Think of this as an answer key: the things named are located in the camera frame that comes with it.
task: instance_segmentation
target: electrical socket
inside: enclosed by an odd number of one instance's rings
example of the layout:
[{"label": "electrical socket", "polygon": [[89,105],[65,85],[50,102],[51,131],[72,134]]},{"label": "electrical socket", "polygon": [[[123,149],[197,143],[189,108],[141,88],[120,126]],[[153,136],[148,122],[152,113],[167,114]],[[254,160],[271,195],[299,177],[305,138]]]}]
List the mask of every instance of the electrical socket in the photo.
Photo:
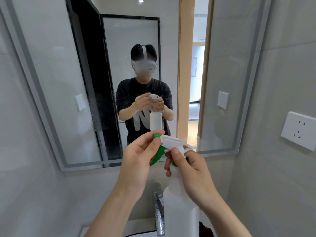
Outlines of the electrical socket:
[{"label": "electrical socket", "polygon": [[316,146],[316,118],[288,112],[281,136],[314,151]]}]

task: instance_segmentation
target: faucet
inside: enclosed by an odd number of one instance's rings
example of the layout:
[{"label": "faucet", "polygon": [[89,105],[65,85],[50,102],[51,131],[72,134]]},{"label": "faucet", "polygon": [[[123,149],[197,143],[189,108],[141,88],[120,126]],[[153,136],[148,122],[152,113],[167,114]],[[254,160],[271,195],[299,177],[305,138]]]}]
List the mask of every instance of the faucet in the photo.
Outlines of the faucet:
[{"label": "faucet", "polygon": [[154,183],[154,204],[155,204],[155,218],[157,236],[165,235],[165,218],[164,218],[164,204],[163,204],[163,191],[160,183]]}]

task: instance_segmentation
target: mirror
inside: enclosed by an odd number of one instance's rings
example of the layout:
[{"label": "mirror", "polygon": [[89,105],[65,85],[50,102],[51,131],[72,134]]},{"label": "mirror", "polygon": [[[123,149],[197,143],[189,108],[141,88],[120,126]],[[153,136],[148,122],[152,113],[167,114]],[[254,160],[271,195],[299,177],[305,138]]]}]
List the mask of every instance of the mirror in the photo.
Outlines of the mirror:
[{"label": "mirror", "polygon": [[[179,0],[1,2],[60,169],[119,166],[152,111],[205,156],[238,152],[271,0],[243,0],[231,21],[234,1],[195,0],[187,45]],[[146,93],[161,100],[140,106]]]}]

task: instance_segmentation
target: vr headset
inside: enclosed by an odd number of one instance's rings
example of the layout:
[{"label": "vr headset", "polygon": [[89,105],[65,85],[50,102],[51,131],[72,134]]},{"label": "vr headset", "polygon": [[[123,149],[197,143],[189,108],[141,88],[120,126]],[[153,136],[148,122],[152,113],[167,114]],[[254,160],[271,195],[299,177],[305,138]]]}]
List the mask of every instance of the vr headset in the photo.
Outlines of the vr headset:
[{"label": "vr headset", "polygon": [[147,50],[146,46],[142,46],[144,60],[133,61],[131,60],[132,67],[136,72],[151,72],[153,73],[157,69],[157,63],[154,60],[147,58]]}]

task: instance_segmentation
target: fingernail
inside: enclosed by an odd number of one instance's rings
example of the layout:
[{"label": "fingernail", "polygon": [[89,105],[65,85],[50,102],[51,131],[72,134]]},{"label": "fingernail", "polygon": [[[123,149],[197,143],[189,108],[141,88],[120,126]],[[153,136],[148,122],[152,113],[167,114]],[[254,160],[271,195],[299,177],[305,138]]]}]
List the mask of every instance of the fingernail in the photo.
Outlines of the fingernail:
[{"label": "fingernail", "polygon": [[154,139],[154,144],[155,144],[155,145],[160,145],[160,138],[159,138],[159,137],[156,137],[156,138]]},{"label": "fingernail", "polygon": [[177,155],[179,153],[178,148],[172,148],[171,150],[172,154]]}]

